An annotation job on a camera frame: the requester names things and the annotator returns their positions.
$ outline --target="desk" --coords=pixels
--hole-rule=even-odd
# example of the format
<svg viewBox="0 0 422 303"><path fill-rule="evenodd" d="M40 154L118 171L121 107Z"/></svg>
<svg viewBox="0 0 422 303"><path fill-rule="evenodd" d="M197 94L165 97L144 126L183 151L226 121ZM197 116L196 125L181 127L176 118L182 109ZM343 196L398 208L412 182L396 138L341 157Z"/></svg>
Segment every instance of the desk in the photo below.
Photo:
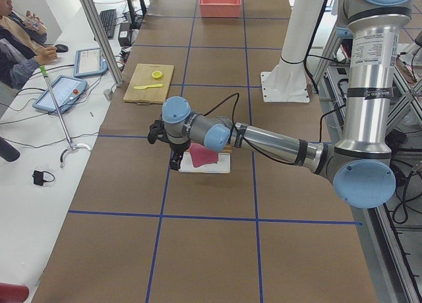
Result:
<svg viewBox="0 0 422 303"><path fill-rule="evenodd" d="M122 101L137 63L173 64L169 96L205 112L239 92L236 120L316 141L316 96L262 101L289 17L288 0L243 0L225 19L152 0L33 302L377 301L361 223L326 180L240 150L230 174L170 172L168 146L146 140L160 106Z"/></svg>
<svg viewBox="0 0 422 303"><path fill-rule="evenodd" d="M110 40L115 54L120 51L117 41ZM67 53L60 53L58 62L47 68L58 65L73 64L75 52L79 49L94 48L92 31L88 25L84 11L81 9L73 21L57 40L57 43L69 46ZM51 71L51 81L59 75L73 75L73 68ZM88 84L94 84L98 77L86 78ZM73 106L64 114L64 120L71 136L98 132L109 107L109 101L103 95L106 88L114 82L107 72L97 87L92 89L89 99ZM25 88L45 88L41 75L35 75ZM11 104L12 108L21 108L29 99L37 98L37 92L25 90ZM14 112L7 110L0 123L15 121L42 114L29 104L25 110ZM19 123L0 125L0 135L20 143L40 146L65 138L65 134L57 116L40 116ZM91 147L96 136L77 139L88 143ZM65 158L66 165L59 167L59 157L67 147L62 141L56 145L41 149L27 149L14 145L20 151L20 158L8 163L0 159L0 282L22 284L30 288L33 295L38 279L47 263L61 224L72 201L76 187L82 176L86 162L90 156L87 150L72 152ZM34 170L45 170L55 175L52 184L36 187L32 183Z"/></svg>

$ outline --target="reacher grabber tool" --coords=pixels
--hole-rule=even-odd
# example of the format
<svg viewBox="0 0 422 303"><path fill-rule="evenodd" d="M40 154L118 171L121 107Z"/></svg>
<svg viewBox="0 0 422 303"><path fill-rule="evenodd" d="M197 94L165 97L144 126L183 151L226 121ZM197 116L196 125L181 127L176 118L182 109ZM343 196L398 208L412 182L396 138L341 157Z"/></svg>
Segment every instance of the reacher grabber tool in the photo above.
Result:
<svg viewBox="0 0 422 303"><path fill-rule="evenodd" d="M72 140L71 136L69 135L69 132L66 128L65 120L63 119L63 116L61 115L59 103L57 103L57 100L54 96L53 87L51 86L50 79L48 77L47 71L45 70L45 67L43 65L40 66L40 69L41 69L42 75L44 76L45 83L47 84L48 91L51 95L51 99L53 100L57 115L59 116L61 127L63 128L63 131L65 132L67 143L69 144L69 147L67 149L65 149L60 155L60 168L62 168L62 167L65 166L64 157L65 157L65 154L67 152L75 151L77 149L88 149L89 151L91 151L91 147L89 145L87 145L86 143L74 143L73 142L73 140Z"/></svg>

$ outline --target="computer mouse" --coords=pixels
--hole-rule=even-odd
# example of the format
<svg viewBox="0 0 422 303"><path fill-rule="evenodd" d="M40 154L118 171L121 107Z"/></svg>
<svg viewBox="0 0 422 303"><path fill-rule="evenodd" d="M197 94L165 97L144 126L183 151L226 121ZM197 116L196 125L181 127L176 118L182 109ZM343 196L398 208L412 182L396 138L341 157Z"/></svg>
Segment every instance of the computer mouse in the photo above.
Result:
<svg viewBox="0 0 422 303"><path fill-rule="evenodd" d="M56 44L57 52L68 52L69 47L64 44Z"/></svg>

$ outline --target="tablet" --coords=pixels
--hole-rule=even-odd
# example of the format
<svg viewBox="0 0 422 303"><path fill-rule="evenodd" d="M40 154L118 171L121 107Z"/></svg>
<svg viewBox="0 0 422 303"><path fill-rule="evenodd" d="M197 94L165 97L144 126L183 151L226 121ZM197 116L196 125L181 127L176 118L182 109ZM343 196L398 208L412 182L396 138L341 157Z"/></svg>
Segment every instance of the tablet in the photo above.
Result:
<svg viewBox="0 0 422 303"><path fill-rule="evenodd" d="M60 112L66 112L85 91L88 83L85 80L77 79L75 77L67 77L60 75L51 87L53 88L55 99L60 107ZM47 112L55 112L55 106L49 90L46 89L44 93L33 103L32 107L38 110L45 110Z"/></svg>
<svg viewBox="0 0 422 303"><path fill-rule="evenodd" d="M76 51L74 77L91 77L104 74L106 71L106 59L99 48Z"/></svg>

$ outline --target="man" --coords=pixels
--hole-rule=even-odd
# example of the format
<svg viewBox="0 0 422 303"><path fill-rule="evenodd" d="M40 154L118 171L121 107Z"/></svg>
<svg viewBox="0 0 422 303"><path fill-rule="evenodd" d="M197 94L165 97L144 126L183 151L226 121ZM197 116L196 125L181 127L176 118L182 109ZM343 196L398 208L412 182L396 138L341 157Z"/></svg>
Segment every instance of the man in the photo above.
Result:
<svg viewBox="0 0 422 303"><path fill-rule="evenodd" d="M11 0L0 0L0 81L20 89L35 69L57 59L57 49L44 47L47 34L38 33L12 10ZM27 16L40 21L30 12Z"/></svg>

